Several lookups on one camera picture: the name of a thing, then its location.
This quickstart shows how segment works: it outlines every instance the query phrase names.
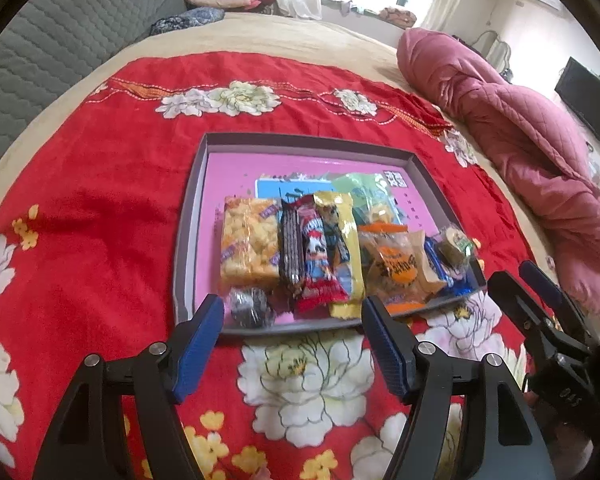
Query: black snack package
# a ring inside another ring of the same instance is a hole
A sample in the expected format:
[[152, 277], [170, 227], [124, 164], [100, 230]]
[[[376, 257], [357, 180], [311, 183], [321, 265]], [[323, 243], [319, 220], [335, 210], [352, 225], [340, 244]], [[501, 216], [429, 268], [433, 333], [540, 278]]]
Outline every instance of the black snack package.
[[298, 210], [284, 201], [282, 201], [280, 229], [280, 277], [296, 298], [302, 293], [304, 287], [304, 248]]
[[231, 316], [241, 328], [267, 327], [276, 320], [276, 313], [261, 288], [232, 288], [227, 299]]

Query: silver bolt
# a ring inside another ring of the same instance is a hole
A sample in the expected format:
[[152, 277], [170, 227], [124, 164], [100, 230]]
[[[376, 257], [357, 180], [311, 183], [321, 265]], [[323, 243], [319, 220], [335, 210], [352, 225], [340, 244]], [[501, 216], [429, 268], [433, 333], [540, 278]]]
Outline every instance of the silver bolt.
[[95, 366], [100, 362], [100, 356], [97, 354], [89, 354], [84, 358], [85, 366]]
[[429, 341], [423, 341], [418, 345], [418, 350], [424, 355], [431, 355], [436, 351], [436, 346]]
[[488, 354], [487, 362], [491, 366], [500, 366], [502, 364], [502, 357], [500, 357], [498, 354]]
[[158, 341], [157, 343], [152, 343], [149, 346], [149, 354], [151, 355], [162, 355], [166, 352], [167, 345], [165, 345], [162, 341]]

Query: gray quilted fabric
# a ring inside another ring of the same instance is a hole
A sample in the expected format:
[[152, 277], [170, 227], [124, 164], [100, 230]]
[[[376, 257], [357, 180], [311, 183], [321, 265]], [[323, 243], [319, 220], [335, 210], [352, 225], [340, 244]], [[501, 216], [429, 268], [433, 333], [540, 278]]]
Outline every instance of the gray quilted fabric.
[[184, 0], [29, 0], [0, 35], [0, 158], [45, 107]]

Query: pink quilt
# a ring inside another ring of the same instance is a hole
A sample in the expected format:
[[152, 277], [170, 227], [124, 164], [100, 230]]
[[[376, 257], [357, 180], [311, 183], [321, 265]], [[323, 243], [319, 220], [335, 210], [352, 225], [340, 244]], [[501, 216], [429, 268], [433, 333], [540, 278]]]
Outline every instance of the pink quilt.
[[504, 181], [541, 220], [562, 287], [600, 313], [600, 190], [573, 119], [539, 93], [508, 84], [479, 55], [441, 32], [405, 31], [407, 81], [463, 120]]

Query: black flat screen tv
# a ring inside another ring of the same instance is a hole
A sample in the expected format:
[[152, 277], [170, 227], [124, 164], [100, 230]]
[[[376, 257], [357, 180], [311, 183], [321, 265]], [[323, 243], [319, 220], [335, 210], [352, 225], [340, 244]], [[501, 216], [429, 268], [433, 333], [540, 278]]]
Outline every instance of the black flat screen tv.
[[600, 140], [600, 79], [570, 57], [555, 91]]

